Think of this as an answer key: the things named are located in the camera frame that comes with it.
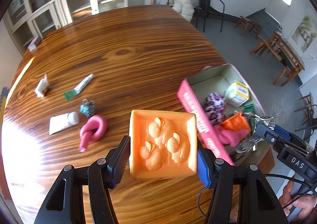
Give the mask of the person's right hand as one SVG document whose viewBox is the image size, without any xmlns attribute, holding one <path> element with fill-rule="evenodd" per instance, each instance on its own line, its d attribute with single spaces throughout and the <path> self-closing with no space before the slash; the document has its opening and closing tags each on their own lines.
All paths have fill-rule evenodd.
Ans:
<svg viewBox="0 0 317 224">
<path fill-rule="evenodd" d="M 291 191 L 293 189 L 293 182 L 288 181 L 283 188 L 282 195 L 279 198 L 279 202 L 282 207 L 290 203 L 293 198 L 291 197 Z M 304 195 L 297 199 L 293 204 L 288 205 L 283 211 L 286 216 L 290 215 L 292 207 L 301 208 L 301 211 L 294 217 L 290 223 L 316 223 L 316 196 Z"/>
</svg>

